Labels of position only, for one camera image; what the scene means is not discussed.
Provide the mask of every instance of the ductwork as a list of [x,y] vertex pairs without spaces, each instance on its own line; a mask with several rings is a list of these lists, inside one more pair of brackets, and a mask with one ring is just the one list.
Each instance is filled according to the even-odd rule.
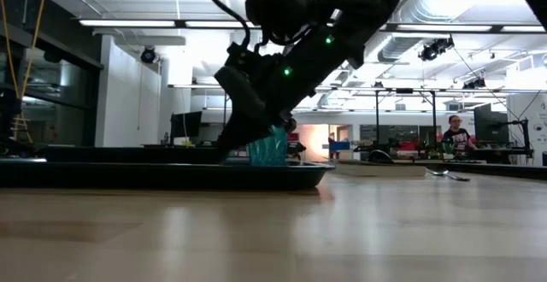
[[[408,0],[391,17],[396,23],[452,22],[471,8],[473,0]],[[380,62],[395,62],[423,38],[393,37],[378,53]]]

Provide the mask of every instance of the ceiling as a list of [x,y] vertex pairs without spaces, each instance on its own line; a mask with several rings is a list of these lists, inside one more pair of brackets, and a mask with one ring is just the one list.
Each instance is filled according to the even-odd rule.
[[[78,18],[96,19],[230,19],[210,0],[53,0],[73,13]],[[245,15],[245,0],[221,0],[231,9]],[[405,0],[410,5],[414,0]],[[427,0],[427,7],[435,15],[452,15],[450,22],[465,24],[538,24],[532,11],[524,0]],[[394,14],[394,21],[407,9]],[[237,30],[189,30],[189,29],[145,29],[145,30],[101,30],[114,34],[118,42],[131,38],[148,38],[158,36],[185,37],[185,48],[193,54],[193,75],[199,83],[212,83],[211,77],[226,59],[226,48],[232,40],[241,38]],[[260,38],[256,31],[254,39]],[[369,87],[376,80],[384,86],[440,87],[461,88],[463,81],[473,77],[470,69],[482,73],[490,87],[509,86],[508,69],[519,67],[531,54],[547,52],[547,35],[500,35],[500,34],[455,34],[453,36],[456,50],[450,50],[433,62],[422,62],[418,53],[424,43],[431,38],[419,40],[419,43],[408,49],[393,63],[378,63],[378,52],[382,44],[396,34],[378,33],[371,39],[365,54],[365,65],[357,70],[350,70],[350,77],[344,82],[349,86]],[[267,47],[267,53],[279,52],[275,45]],[[323,84],[330,85],[341,71],[332,73]],[[208,91],[213,95],[219,91]],[[303,104],[314,105],[321,99],[317,95],[307,99]]]

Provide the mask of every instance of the yellow cable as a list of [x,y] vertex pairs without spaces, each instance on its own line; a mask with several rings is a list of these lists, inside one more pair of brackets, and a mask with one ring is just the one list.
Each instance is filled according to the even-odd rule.
[[[40,10],[38,11],[38,19],[36,20],[36,28],[34,29],[34,39],[32,40],[31,54],[33,54],[34,50],[36,49],[36,42],[38,41],[38,33],[40,31],[40,23],[42,22],[42,13],[44,12],[44,4],[45,4],[45,0],[42,0],[42,2],[40,3]],[[25,75],[25,80],[23,81],[23,90],[21,93],[21,97],[25,96],[26,84],[28,82],[28,78],[31,75],[31,66],[32,66],[32,56],[28,59],[28,66],[26,67],[26,75]]]
[[4,3],[3,0],[0,0],[0,4],[2,5],[3,30],[6,33],[6,49],[8,50],[9,70],[11,71],[11,79],[14,83],[15,97],[19,98],[19,89],[17,86],[17,78],[15,77],[14,62],[11,57],[11,48],[9,45],[8,18],[6,17],[6,4]]

